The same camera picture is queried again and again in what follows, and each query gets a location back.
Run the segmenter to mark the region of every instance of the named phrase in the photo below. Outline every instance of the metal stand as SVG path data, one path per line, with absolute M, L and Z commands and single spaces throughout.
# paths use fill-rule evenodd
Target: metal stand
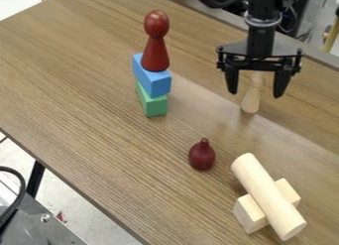
M 34 167 L 31 173 L 30 180 L 27 185 L 27 194 L 32 198 L 36 198 L 40 183 L 42 182 L 45 172 L 45 167 L 41 165 L 38 161 L 34 163 Z

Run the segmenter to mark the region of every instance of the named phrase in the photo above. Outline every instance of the black cable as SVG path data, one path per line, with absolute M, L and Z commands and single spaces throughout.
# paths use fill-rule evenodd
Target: black cable
M 297 27 L 297 25 L 298 25 L 298 18 L 297 18 L 297 15 L 296 15 L 296 12 L 295 12 L 294 8 L 292 6 L 290 6 L 288 9 L 290 10 L 292 15 L 294 16 L 294 25 L 290 29 L 287 30 L 284 27 L 282 27 L 282 24 L 280 24 L 279 28 L 285 34 L 289 34 L 289 33 L 293 32 L 295 30 L 295 28 Z
M 210 8 L 220 9 L 231 5 L 236 0 L 227 0 L 226 2 L 218 2 L 215 0 L 199 0 L 199 1 Z
M 10 168 L 0 166 L 0 172 L 10 173 L 10 174 L 16 176 L 20 181 L 20 189 L 19 189 L 19 193 L 18 193 L 17 198 L 0 215 L 0 230 L 2 230 L 3 227 L 5 226 L 5 224 L 7 223 L 7 221 L 10 220 L 11 217 L 15 214 L 15 212 L 17 211 L 17 208 L 19 207 L 20 203 L 24 199 L 24 196 L 25 196 L 25 193 L 26 193 L 26 191 L 25 191 L 26 183 L 25 183 L 25 179 L 23 178 L 23 176 L 19 172 L 17 172 L 16 170 L 12 170 Z

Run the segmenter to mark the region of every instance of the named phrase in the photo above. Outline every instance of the floor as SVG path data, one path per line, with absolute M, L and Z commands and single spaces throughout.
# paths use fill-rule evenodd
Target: floor
M 4 135 L 0 133 L 0 142 Z M 11 167 L 29 178 L 34 159 L 11 140 L 0 144 L 0 166 Z M 54 215 L 62 212 L 66 226 L 89 245 L 139 245 L 131 235 L 106 217 L 83 197 L 47 171 L 37 196 Z

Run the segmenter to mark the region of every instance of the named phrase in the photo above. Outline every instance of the wooden peg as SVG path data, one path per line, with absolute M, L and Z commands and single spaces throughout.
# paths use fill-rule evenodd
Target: wooden peg
M 256 71 L 251 75 L 252 84 L 249 91 L 246 93 L 241 108 L 247 113 L 256 113 L 260 106 L 260 93 L 265 85 L 265 74 L 261 71 Z

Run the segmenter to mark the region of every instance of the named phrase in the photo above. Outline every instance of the red pawn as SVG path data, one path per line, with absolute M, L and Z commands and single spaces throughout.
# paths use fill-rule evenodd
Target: red pawn
M 213 167 L 215 152 L 209 145 L 208 139 L 203 138 L 200 143 L 192 146 L 188 157 L 189 163 L 194 169 L 205 171 Z
M 149 71 L 163 71 L 170 66 L 164 36 L 169 31 L 170 20 L 163 11 L 151 11 L 144 21 L 146 33 L 150 36 L 144 50 L 141 64 Z

